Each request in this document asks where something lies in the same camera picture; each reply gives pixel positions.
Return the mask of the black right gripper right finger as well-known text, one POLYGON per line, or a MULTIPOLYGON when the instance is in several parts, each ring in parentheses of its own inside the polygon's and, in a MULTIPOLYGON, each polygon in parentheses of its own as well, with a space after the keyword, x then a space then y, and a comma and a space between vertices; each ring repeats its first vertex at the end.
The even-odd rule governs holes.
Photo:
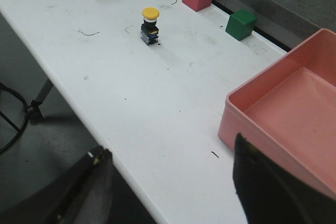
POLYGON ((241 133, 233 182, 248 223, 335 223, 335 200, 289 174, 241 133))

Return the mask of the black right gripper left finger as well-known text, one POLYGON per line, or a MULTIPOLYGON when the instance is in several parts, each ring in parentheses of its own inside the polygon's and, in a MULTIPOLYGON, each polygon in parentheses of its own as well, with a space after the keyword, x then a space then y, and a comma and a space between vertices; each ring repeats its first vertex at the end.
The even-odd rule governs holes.
POLYGON ((1 223, 107 223, 112 179, 112 153, 97 146, 52 183, 2 211, 1 223))

